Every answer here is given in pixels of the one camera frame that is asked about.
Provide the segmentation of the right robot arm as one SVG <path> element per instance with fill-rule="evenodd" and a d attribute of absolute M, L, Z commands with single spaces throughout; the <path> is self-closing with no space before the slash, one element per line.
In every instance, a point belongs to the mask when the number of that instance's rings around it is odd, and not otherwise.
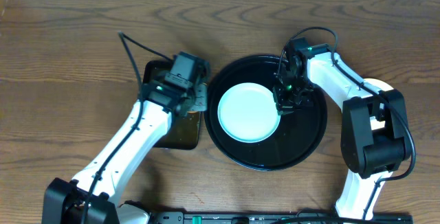
<path fill-rule="evenodd" d="M 342 112 L 340 148 L 349 171 L 335 210 L 347 219 L 369 221 L 382 186 L 409 159 L 415 165 L 403 95 L 380 80 L 355 73 L 328 44 L 310 46 L 303 38 L 283 48 L 273 88 L 279 114 L 304 109 L 313 90 L 323 90 Z"/>

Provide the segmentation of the yellow plate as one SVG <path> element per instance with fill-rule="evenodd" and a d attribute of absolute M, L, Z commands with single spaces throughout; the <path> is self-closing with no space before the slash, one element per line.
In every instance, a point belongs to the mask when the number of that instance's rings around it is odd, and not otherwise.
<path fill-rule="evenodd" d="M 364 81 L 375 87 L 378 87 L 383 91 L 390 91 L 393 89 L 393 87 L 390 86 L 388 83 L 381 81 L 379 79 L 365 78 Z M 378 121 L 375 117 L 371 117 L 371 129 L 373 131 L 384 127 L 385 127 L 385 121 Z"/>

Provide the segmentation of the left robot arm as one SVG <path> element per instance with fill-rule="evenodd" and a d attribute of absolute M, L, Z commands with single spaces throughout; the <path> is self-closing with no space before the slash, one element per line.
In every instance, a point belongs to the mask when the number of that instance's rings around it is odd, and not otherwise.
<path fill-rule="evenodd" d="M 55 178 L 45 190 L 43 223 L 148 223 L 136 203 L 120 203 L 142 160 L 171 129 L 173 120 L 206 110 L 207 80 L 167 76 L 140 84 L 137 101 L 109 143 L 71 181 Z"/>

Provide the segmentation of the light blue plate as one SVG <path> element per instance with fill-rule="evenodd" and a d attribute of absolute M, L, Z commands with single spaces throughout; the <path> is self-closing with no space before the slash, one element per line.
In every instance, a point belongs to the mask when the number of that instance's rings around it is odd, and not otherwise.
<path fill-rule="evenodd" d="M 217 117 L 227 135 L 247 144 L 267 139 L 281 121 L 272 92 L 253 82 L 229 88 L 221 96 Z"/>

